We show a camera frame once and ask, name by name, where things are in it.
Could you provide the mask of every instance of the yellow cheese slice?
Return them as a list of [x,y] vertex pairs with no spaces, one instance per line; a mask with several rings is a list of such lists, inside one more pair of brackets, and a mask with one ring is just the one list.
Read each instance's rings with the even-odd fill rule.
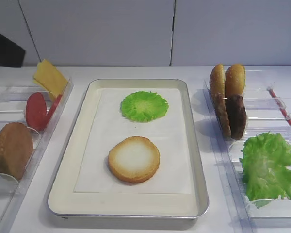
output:
[[52,101],[64,92],[68,83],[62,73],[45,59],[38,63],[37,71],[33,75],[33,82],[44,90],[49,91]]

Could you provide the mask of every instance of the plastic holder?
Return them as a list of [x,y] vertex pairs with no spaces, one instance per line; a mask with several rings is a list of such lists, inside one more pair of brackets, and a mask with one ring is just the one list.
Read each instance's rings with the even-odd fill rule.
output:
[[[259,74],[261,82],[255,79],[251,85],[253,74]],[[208,81],[204,82],[204,96],[209,109],[215,138],[211,138],[222,187],[227,200],[231,217],[240,223],[235,232],[252,233],[257,227],[291,227],[291,200],[262,199],[249,201],[245,186],[242,183],[242,158],[244,142],[261,133],[280,133],[291,145],[291,99],[277,97],[273,91],[275,83],[268,84],[262,77],[270,76],[264,71],[247,72],[247,87],[243,93],[243,101],[247,112],[247,125],[242,139],[224,138],[219,120],[215,114]]]
[[[33,140],[33,153],[27,163],[22,179],[18,181],[12,176],[0,173],[0,233],[9,232],[14,222],[72,88],[73,83],[69,80],[61,101],[50,119],[48,126],[42,132],[37,132],[30,128]],[[25,108],[27,99],[35,92],[42,93],[48,111],[52,105],[52,101],[49,98],[48,92],[40,87],[0,86],[0,130],[10,122],[26,124]]]

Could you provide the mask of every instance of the lettuce leaf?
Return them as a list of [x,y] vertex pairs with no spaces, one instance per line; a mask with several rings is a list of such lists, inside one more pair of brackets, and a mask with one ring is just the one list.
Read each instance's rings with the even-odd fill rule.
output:
[[157,93],[138,91],[125,97],[121,110],[132,121],[149,122],[165,116],[168,103]]
[[262,133],[248,138],[241,150],[242,182],[250,201],[257,199],[291,200],[291,145],[281,134]]

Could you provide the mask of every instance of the red tomato slice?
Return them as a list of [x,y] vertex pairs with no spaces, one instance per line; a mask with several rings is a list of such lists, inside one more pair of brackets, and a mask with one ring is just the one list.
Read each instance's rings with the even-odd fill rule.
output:
[[62,95],[58,95],[56,100],[54,101],[54,103],[52,104],[51,108],[49,109],[45,119],[44,119],[44,127],[46,128],[46,126],[48,125],[50,119],[52,118],[56,108],[57,108],[57,105],[59,104],[60,100],[62,99]]
[[26,104],[27,125],[37,131],[43,130],[46,114],[47,106],[43,95],[40,92],[30,95]]

